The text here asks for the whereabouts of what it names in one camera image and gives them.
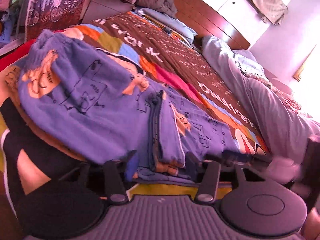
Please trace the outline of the light blue pillow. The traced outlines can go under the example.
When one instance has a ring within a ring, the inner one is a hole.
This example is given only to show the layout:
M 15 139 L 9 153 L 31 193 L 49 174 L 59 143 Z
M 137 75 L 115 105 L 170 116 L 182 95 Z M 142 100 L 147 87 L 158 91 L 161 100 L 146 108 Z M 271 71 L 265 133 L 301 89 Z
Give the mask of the light blue pillow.
M 167 27 L 184 36 L 190 43 L 193 43 L 194 37 L 197 36 L 197 32 L 195 30 L 191 29 L 180 20 L 172 18 L 165 13 L 158 12 L 150 8 L 136 8 L 135 12 L 141 15 L 151 16 L 158 22 L 163 23 Z

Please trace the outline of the beige hanging cloth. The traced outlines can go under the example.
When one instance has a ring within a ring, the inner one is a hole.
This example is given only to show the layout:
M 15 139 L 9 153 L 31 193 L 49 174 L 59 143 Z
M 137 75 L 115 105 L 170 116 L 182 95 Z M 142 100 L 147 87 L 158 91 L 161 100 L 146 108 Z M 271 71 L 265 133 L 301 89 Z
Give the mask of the beige hanging cloth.
M 274 25 L 281 25 L 285 15 L 288 13 L 288 7 L 282 0 L 251 0 L 256 9 L 261 14 L 261 20 L 266 23 L 271 22 Z

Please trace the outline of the white wardrobe cabinet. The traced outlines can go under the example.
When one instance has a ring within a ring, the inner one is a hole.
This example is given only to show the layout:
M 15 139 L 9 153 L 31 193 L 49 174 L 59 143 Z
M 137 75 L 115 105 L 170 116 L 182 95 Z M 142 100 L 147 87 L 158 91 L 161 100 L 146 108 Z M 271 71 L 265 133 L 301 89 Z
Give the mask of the white wardrobe cabinet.
M 253 46 L 265 31 L 272 25 L 263 22 L 249 0 L 203 0 L 224 17 Z

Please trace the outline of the blue printed pants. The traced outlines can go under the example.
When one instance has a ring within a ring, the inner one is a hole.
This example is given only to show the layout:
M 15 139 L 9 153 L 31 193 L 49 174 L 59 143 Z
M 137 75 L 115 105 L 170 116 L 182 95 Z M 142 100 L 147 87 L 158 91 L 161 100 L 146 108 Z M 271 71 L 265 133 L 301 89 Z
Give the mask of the blue printed pants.
M 129 59 L 44 30 L 21 63 L 18 96 L 43 131 L 87 160 L 104 164 L 139 154 L 133 179 L 194 182 L 185 154 L 238 151 L 227 124 Z

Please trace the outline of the colourful cartoon bed blanket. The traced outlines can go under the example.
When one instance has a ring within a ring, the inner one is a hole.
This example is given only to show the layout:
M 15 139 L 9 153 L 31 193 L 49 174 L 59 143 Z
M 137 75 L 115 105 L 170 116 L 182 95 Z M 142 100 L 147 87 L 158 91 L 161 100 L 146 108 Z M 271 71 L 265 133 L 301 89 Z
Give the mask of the colourful cartoon bed blanket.
M 127 12 L 71 27 L 68 32 L 87 44 L 136 61 L 146 75 L 170 85 L 213 118 L 231 129 L 243 153 L 268 154 L 268 148 L 247 112 L 204 57 L 174 34 L 142 16 Z M 17 61 L 28 54 L 33 40 L 1 59 L 1 194 L 16 200 L 23 185 L 34 189 L 49 180 L 43 169 L 53 158 L 76 164 L 82 156 L 40 130 L 18 103 Z

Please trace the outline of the grey crumpled duvet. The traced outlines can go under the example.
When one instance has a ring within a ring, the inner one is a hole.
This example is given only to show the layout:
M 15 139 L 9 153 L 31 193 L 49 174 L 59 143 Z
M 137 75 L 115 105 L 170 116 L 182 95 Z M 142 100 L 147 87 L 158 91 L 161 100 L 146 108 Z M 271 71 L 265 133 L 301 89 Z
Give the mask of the grey crumpled duvet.
M 223 40 L 204 37 L 202 55 L 249 114 L 270 153 L 301 164 L 308 138 L 319 135 L 319 123 L 286 108 L 272 90 L 258 80 L 245 77 Z

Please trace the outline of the bicycle print wardrobe curtain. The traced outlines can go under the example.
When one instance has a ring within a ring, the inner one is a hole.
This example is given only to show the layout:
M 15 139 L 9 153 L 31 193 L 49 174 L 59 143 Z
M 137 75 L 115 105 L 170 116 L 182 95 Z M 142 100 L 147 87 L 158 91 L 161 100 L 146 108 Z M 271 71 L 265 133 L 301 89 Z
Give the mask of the bicycle print wardrobe curtain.
M 77 25 L 86 0 L 29 0 L 25 40 L 37 38 L 43 29 L 52 31 Z

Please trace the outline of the grey bedside cabinet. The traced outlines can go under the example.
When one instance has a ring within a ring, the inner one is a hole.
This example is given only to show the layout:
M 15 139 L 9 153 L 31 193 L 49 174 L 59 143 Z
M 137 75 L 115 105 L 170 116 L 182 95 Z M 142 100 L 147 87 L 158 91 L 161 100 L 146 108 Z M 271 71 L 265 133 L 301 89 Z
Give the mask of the grey bedside cabinet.
M 82 23 L 89 23 L 99 18 L 107 18 L 113 15 L 130 11 L 134 5 L 122 2 L 121 0 L 88 0 L 88 5 L 84 6 Z

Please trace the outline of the wooden bed headboard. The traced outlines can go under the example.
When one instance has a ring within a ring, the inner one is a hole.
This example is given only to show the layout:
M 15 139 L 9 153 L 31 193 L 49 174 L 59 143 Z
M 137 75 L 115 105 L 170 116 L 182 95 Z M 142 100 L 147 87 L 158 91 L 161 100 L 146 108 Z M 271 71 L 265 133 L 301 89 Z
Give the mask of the wooden bed headboard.
M 202 0 L 174 0 L 176 17 L 197 32 L 194 44 L 202 46 L 202 38 L 213 35 L 231 49 L 248 49 L 250 43 L 224 17 Z

